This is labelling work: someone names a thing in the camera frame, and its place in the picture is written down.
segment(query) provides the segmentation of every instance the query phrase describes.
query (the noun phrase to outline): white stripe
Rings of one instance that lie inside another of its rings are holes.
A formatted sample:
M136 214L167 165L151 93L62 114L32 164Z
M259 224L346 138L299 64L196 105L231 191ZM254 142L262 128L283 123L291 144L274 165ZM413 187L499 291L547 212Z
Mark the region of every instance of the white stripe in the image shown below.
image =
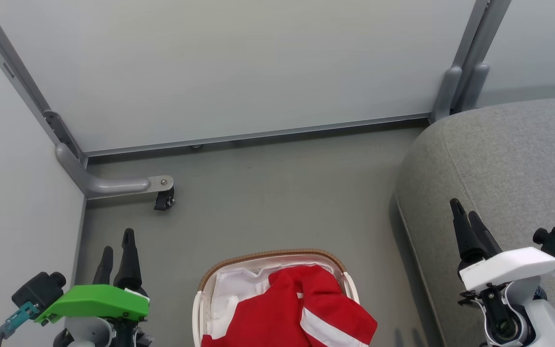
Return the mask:
M317 339L326 347L368 347L356 338L329 325L305 307L301 313L301 327L306 334Z

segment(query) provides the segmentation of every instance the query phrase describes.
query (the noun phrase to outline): white wall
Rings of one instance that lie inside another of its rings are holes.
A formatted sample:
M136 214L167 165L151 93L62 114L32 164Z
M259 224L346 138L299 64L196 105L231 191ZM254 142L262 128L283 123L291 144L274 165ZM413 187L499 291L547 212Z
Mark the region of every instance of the white wall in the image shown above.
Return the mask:
M0 0L83 151L430 112L474 0Z
M485 62L478 107L555 97L555 0L512 0Z
M71 280L84 196L55 148L0 69L0 325L11 295L40 271ZM5 347L53 345L63 325L25 323Z

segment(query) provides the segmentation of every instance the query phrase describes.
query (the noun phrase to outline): black caster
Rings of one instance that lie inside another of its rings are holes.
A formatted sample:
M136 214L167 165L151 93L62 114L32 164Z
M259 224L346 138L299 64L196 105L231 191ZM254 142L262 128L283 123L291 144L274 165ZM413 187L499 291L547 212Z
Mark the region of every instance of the black caster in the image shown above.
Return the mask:
M174 205L174 187L161 191L156 198L154 210L165 211Z

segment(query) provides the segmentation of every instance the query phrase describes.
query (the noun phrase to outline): gray fabric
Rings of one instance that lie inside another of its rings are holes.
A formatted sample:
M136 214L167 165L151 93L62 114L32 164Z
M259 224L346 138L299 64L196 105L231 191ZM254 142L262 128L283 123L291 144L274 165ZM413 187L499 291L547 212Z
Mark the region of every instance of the gray fabric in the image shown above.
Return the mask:
M491 106L434 123L410 148L396 196L447 347L484 341L464 286L449 200L479 213L503 250L555 226L555 99ZM543 281L555 308L555 274Z

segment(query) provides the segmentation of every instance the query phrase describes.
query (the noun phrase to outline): metal foot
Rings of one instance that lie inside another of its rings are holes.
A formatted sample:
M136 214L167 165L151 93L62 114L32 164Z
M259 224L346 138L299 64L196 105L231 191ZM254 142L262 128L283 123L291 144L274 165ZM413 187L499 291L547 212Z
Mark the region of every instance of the metal foot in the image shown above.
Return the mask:
M158 193L154 210L165 211L172 207L172 205L174 205L174 187Z
M70 148L64 143L59 143L55 147L55 153L59 164L64 167L74 183L79 186L87 200L169 191L174 187L174 179L166 175L115 179L96 177L86 171L70 151Z

